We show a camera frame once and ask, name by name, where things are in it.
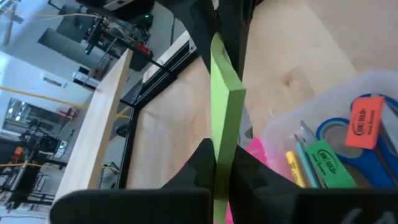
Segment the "floor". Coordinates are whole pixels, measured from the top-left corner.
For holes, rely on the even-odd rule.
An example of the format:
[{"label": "floor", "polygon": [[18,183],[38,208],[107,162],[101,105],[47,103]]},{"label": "floor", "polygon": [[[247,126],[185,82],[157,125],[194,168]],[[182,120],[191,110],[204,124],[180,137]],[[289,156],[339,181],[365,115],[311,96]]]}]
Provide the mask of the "floor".
[{"label": "floor", "polygon": [[[172,23],[173,23],[173,15],[166,8],[162,7],[159,4],[155,4],[154,9],[152,11],[154,15],[153,25],[150,31],[151,37],[149,39],[149,47],[152,49],[154,53],[154,60],[157,60],[169,47],[171,43],[172,36]],[[173,41],[177,39],[183,32],[185,31],[182,23],[176,19],[174,26],[174,34]],[[126,82],[121,98],[132,101],[133,92],[131,91],[132,87],[141,81],[144,72],[151,66],[148,64],[146,68],[142,69],[140,72],[130,71],[131,76]],[[120,113],[126,106],[120,104],[118,107],[118,113]],[[63,162],[67,162],[69,160],[70,154],[72,153],[72,149],[74,143],[77,139],[81,124],[83,123],[85,117],[85,111],[80,111],[76,120],[69,122],[59,133],[60,139],[68,140],[67,151],[64,156],[62,156],[59,160]],[[126,119],[118,118],[114,123],[114,128],[124,122]],[[114,162],[117,166],[120,165],[123,148],[124,148],[125,139],[116,135],[113,131],[111,135],[111,139],[109,140],[108,150],[105,155],[104,164],[110,164]],[[99,186],[101,189],[109,189],[113,183],[115,183],[117,179],[117,175],[113,174],[109,170],[104,170],[104,174],[102,178],[99,180]]]}]

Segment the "plastic container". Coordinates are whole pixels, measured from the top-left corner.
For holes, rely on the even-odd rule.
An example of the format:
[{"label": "plastic container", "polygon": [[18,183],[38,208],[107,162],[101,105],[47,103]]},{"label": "plastic container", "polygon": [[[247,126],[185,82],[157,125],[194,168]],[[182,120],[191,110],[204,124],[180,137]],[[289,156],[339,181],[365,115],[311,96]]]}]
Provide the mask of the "plastic container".
[{"label": "plastic container", "polygon": [[271,122],[261,136],[266,149],[268,166],[293,181],[285,153],[297,151],[294,134],[300,134],[300,121],[305,121],[315,132],[326,119],[334,117],[349,119],[350,104],[355,98],[365,93],[381,93],[398,98],[398,73],[390,70],[371,70],[362,73]]}]

